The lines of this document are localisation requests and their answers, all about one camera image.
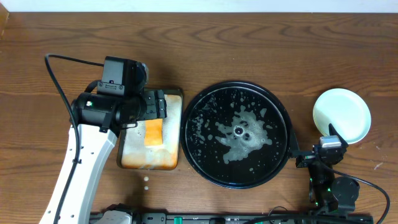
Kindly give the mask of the light blue plate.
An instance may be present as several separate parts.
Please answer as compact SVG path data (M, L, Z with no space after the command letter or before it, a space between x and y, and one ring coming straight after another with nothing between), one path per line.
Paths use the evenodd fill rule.
M329 125L348 143L360 142L370 130L371 113L355 92L334 88L322 93L313 107L313 120L319 132L329 136Z

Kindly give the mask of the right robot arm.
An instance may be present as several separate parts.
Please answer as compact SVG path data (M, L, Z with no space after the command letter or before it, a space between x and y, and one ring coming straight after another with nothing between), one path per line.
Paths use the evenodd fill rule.
M349 177L335 177L332 166L343 160L348 143L332 124L329 135L320 138L311 151L291 150L289 157L296 160L297 168L307 168L310 174L311 202L316 203L314 214L345 217L355 210L360 186Z

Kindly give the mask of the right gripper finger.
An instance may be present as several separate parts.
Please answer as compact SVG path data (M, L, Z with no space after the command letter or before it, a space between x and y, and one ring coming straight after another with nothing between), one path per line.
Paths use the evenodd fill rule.
M328 125L328 129L330 136L337 136L341 142L341 145L343 147L348 147L348 143L341 137L341 135L337 132L337 130L334 128L334 126L331 123Z
M301 151L299 143L293 129L290 130L289 137L289 157L305 157L314 155L313 151Z

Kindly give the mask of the orange sponge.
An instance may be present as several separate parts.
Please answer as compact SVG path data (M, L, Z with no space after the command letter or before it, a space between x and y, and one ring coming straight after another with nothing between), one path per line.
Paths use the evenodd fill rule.
M144 145L145 146L159 146L163 144L162 139L162 119L152 119L145 121L145 136Z

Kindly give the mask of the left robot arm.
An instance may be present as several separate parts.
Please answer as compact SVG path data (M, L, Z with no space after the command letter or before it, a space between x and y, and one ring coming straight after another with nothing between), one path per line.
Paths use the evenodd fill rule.
M70 115L65 159L41 223L88 223L98 182L120 132L166 118L162 90L146 91L149 69L126 58L105 58L103 75L69 102L45 56L47 71Z

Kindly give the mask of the yellow plate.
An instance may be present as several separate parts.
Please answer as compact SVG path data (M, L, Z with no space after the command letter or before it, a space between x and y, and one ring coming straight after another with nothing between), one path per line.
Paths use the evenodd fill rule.
M313 122L315 124L315 127L317 128L318 132L322 135L325 136L325 133L323 132L322 128L319 127L317 119L315 117L315 115L313 115Z

